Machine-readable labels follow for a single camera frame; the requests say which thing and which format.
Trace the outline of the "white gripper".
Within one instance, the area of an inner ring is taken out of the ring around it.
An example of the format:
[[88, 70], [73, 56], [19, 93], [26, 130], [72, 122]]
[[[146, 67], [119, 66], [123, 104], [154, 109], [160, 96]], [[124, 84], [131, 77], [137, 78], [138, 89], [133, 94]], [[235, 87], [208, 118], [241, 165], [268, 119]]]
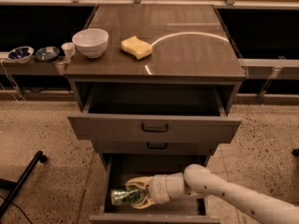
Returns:
[[132, 203], [134, 209], [145, 209], [156, 203], [168, 203], [186, 194], [183, 173], [135, 177], [128, 180], [125, 186], [149, 191], [149, 195], [140, 203]]

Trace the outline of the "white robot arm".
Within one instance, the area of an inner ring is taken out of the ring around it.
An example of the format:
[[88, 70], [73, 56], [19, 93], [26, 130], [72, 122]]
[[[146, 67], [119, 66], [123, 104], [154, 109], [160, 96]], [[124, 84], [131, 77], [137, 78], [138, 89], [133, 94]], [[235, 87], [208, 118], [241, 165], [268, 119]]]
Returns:
[[199, 164], [187, 166], [183, 173], [141, 176], [129, 180], [146, 192], [134, 208], [144, 209], [175, 199], [213, 195], [223, 199], [260, 224], [299, 224], [299, 207], [228, 182]]

